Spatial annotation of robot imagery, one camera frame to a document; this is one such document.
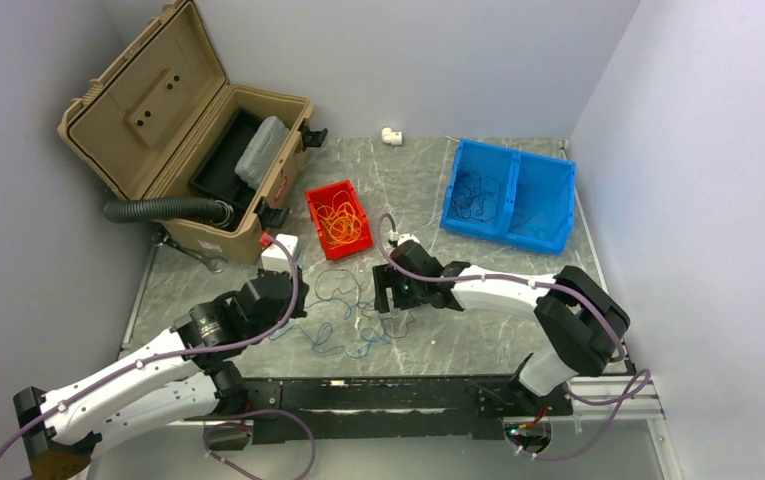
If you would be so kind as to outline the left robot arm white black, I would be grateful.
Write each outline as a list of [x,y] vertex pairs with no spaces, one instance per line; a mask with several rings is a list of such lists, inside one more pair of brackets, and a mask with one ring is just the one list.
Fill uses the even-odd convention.
[[232,359],[305,317],[308,292],[300,274],[261,270],[101,371],[56,390],[17,393],[32,478],[72,478],[117,444],[177,420],[230,420],[263,406],[264,391]]

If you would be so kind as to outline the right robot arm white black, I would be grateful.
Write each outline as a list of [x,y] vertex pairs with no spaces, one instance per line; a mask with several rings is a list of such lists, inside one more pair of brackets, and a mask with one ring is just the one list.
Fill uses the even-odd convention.
[[528,355],[510,381],[515,411],[532,415],[548,395],[578,377],[598,377],[625,357],[623,338],[631,320],[584,270],[567,265],[556,274],[522,275],[488,270],[470,262],[446,265],[413,239],[402,240],[372,269],[374,308],[491,310],[531,315],[549,342]]

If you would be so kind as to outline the white pipe elbow fitting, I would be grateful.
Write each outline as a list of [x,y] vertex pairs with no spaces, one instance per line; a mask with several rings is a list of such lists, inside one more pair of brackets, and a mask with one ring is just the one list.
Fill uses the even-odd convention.
[[403,134],[401,131],[395,131],[390,127],[384,127],[380,132],[381,140],[384,144],[390,146],[401,146],[403,144]]

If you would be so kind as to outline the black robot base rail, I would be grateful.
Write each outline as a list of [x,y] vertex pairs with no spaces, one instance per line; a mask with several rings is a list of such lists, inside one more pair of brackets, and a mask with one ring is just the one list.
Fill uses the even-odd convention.
[[304,438],[291,415],[318,439],[468,436],[501,440],[509,428],[574,409],[562,389],[543,398],[509,374],[376,377],[234,376],[230,397],[209,421],[256,413],[252,441],[277,444]]

